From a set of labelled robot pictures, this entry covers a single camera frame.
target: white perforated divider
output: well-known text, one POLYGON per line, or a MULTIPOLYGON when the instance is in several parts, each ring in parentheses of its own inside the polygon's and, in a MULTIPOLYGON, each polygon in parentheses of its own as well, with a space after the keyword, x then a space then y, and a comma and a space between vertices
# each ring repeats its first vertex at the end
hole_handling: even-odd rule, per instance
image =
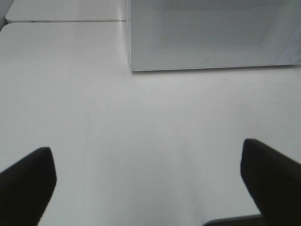
POLYGON ((273 65, 301 0, 131 0, 133 70, 273 65))

